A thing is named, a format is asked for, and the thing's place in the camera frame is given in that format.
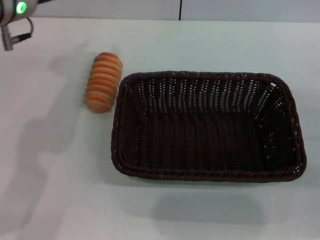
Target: white tabletop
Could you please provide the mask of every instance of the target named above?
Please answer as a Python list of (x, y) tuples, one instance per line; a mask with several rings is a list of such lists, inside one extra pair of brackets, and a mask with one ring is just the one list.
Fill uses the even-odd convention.
[[(0, 52), (0, 240), (320, 239), (320, 24), (34, 19)], [(27, 22), (12, 25), (23, 33)], [(82, 105), (93, 58), (123, 76), (262, 72), (290, 87), (308, 159), (282, 183), (152, 181), (111, 162), (114, 112)]]

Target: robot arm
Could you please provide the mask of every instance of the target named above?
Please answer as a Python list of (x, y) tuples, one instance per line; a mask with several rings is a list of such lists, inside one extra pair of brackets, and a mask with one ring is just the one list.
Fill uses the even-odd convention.
[[(14, 44), (31, 38), (33, 23), (29, 17), (35, 12), (38, 4), (49, 1), (51, 0), (0, 0), (0, 26), (4, 50), (13, 50)], [(8, 24), (21, 19), (27, 19), (30, 22), (31, 31), (11, 37)]]

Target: dark brown wicker basket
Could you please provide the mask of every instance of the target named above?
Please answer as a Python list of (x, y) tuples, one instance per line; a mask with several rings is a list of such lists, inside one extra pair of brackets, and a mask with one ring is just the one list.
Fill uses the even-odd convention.
[(292, 94), (262, 73), (127, 76), (111, 152), (121, 173), (154, 180), (288, 182), (307, 165)]

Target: rectangular basket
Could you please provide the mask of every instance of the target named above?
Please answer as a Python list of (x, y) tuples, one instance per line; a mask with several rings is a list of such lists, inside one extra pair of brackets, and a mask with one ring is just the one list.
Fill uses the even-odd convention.
[(292, 94), (262, 73), (125, 77), (111, 153), (121, 173), (154, 180), (289, 182), (307, 165)]

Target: striped bread roll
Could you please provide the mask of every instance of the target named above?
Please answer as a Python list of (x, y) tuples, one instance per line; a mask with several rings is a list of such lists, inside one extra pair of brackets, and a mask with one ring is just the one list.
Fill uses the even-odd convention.
[(94, 113), (111, 111), (121, 81), (122, 66), (118, 56), (110, 52), (103, 52), (94, 59), (84, 96), (85, 105)]

